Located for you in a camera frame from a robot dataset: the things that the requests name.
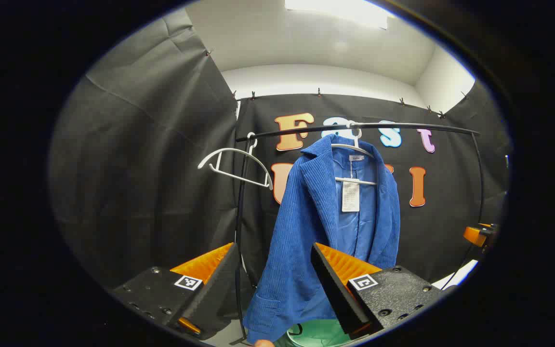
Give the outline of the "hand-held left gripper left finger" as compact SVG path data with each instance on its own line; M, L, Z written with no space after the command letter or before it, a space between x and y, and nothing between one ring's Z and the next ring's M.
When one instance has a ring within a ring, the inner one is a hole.
M238 255L235 242L229 242L174 268L152 266L113 294L158 325L209 339L229 324L219 311L234 285Z

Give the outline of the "white plastic clothes hanger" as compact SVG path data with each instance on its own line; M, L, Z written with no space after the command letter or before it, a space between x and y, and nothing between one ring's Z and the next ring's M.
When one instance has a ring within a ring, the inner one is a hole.
M361 147L359 147L359 141L358 140L362 136L363 136L363 132L361 131L361 128L359 128L358 129L358 134L355 135L355 137L353 138L353 145L341 144L341 143L332 143L331 147L332 148L345 148L345 149L349 149L349 150L352 150L352 151L360 152L364 156L368 156L368 157L372 158L372 160L374 160L375 157L374 157L373 154L371 154L370 152L366 151L365 149L362 149ZM350 178L336 177L335 181L337 181L337 182L348 182L348 183L358 184L358 185L370 185L370 186L376 186L377 185L374 182L368 182L368 181L359 180L359 178L354 178L352 165L350 167L351 167L351 169L350 169Z
M203 158L203 160L201 160L198 163L198 170L202 169L203 167L205 167L207 165L209 167L210 171L212 171L214 173L224 175L224 176L228 176L229 178L233 178L234 180L245 182L247 184L253 184L253 185L256 185L256 186L259 186L259 187L266 187L269 190L273 191L274 184L273 184L273 180L270 177L270 173L269 173L268 169L265 167L265 165L262 163L262 161L260 161L256 156L253 155L253 150L256 148L256 146L258 144L258 140L256 140L255 135L256 135L255 133L249 132L248 136L246 138L244 138L244 140L253 140L253 144L249 145L248 149L245 150L245 151L243 151L241 149L234 148L234 147L224 147L224 148L217 149L216 151L210 152L210 154L205 156L205 158ZM261 169L265 173L264 182L256 182L256 181L250 180L250 179L245 177L245 173L242 173L241 175L234 175L232 173L222 171L220 169L220 164L222 162L222 155L225 152L232 152L232 153L236 153L236 154L242 154L244 156L245 160L252 160L256 164L260 165Z

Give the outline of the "black backdrop cloth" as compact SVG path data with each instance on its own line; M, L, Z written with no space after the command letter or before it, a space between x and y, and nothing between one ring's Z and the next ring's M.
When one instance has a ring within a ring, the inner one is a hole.
M465 227L501 221L514 144L484 84L399 18L361 27L289 3L203 0L171 11L110 49L71 92L49 151L53 214L110 292L235 242L219 314L248 336L291 167L322 137L353 140L359 128L398 187L395 266L446 280L474 257ZM198 170L217 149L247 150L249 132L273 191Z

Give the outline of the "green laundry hamper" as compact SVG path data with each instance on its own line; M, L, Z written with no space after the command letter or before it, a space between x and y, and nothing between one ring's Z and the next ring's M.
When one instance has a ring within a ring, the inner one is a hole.
M341 347L352 338L344 333L337 319L310 320L290 327L275 347Z

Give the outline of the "blue corduroy jacket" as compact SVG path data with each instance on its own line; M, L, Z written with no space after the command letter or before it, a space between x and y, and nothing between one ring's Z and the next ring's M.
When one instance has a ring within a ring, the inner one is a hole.
M302 150L287 176L268 261L246 310L247 340L276 341L291 326L336 319L311 263L315 242L378 268L396 264L400 232L398 187L379 151L375 159L332 143L351 138L329 134ZM337 182L336 177L376 186Z

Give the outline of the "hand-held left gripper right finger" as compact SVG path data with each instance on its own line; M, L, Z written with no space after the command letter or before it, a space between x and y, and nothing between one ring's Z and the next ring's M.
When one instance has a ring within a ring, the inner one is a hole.
M404 267L381 269L319 242L311 247L311 263L350 338L401 325L443 296L442 290Z

